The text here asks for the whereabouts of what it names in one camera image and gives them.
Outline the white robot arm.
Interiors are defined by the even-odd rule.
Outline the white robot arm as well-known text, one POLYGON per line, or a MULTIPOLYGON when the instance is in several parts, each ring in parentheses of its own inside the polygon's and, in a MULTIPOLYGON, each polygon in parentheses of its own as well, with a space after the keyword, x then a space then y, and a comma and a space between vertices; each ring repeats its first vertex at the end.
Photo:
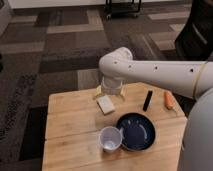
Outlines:
POLYGON ((132 78, 193 99, 177 171, 213 171, 213 61, 135 60, 120 47, 102 56, 98 66, 106 94, 121 93, 123 81, 132 78))

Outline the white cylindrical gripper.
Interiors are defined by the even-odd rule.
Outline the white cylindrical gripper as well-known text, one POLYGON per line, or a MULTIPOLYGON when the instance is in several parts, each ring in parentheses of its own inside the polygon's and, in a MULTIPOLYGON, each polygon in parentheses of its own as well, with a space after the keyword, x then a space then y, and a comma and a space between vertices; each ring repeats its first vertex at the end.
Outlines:
POLYGON ((122 88, 122 81, 121 80, 116 80, 114 78, 110 77, 103 77, 101 86, 99 85, 96 88, 95 95, 94 97, 97 98, 99 97, 102 92, 105 94, 109 95, 118 95, 119 97, 125 99, 125 89, 122 88))

